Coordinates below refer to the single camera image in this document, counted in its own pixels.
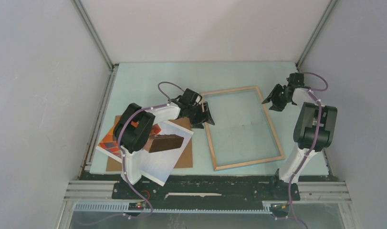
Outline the wooden picture frame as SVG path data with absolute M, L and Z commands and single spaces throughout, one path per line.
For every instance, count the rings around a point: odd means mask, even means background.
M 210 101 L 214 125 L 205 124 L 215 171 L 275 162 L 286 158 L 258 86 L 202 93 Z

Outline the dark brown wooden block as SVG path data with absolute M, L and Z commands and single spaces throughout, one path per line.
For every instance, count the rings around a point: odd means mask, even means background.
M 179 135 L 152 135 L 148 138 L 143 149 L 148 153 L 156 153 L 178 149 L 182 146 L 184 137 Z

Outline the colourful balloon photo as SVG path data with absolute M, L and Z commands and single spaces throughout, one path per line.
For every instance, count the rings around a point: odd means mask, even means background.
M 106 155 L 115 159 L 117 162 L 121 163 L 121 150 L 116 145 L 116 139 L 114 138 L 113 131 L 115 125 L 118 123 L 120 116 L 115 117 L 115 122 L 113 127 L 108 131 L 108 133 L 103 137 L 99 144 L 95 147 L 95 153 L 98 156 Z M 136 152 L 136 158 L 138 159 L 138 165 L 140 166 L 140 171 L 137 172 L 137 175 L 132 175 L 130 179 L 132 184 L 135 184 L 138 178 L 145 176 L 157 184 L 163 186 L 170 176 L 172 170 L 174 169 L 175 164 L 179 160 L 181 154 L 186 148 L 188 142 L 191 140 L 193 131 L 188 130 L 184 127 L 181 127 L 173 122 L 164 121 L 155 125 L 152 131 L 157 132 L 157 135 L 179 135 L 184 137 L 184 142 L 182 146 L 178 149 L 167 150 L 156 153 L 148 153 L 146 150 L 142 149 Z

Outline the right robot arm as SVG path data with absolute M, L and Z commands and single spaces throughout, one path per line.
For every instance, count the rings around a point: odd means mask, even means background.
M 323 104 L 314 94 L 315 89 L 305 85 L 304 73 L 291 73 L 286 80 L 287 85 L 275 85 L 263 100 L 263 104 L 272 103 L 271 111 L 281 112 L 287 104 L 301 109 L 293 131 L 292 152 L 268 187 L 273 199 L 283 198 L 288 192 L 287 186 L 298 182 L 311 158 L 331 145 L 338 114 L 336 107 Z

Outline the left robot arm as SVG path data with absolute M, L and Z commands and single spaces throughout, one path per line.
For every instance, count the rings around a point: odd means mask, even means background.
M 215 125 L 208 102 L 204 102 L 199 93 L 187 88 L 182 95 L 171 98 L 162 90 L 160 92 L 167 98 L 165 104 L 145 108 L 136 103 L 129 104 L 113 131 L 121 150 L 121 177 L 127 182 L 123 192 L 132 199 L 139 197 L 142 192 L 142 186 L 137 183 L 142 176 L 138 151 L 147 143 L 155 124 L 186 117 L 191 128 L 203 129 L 204 123 Z

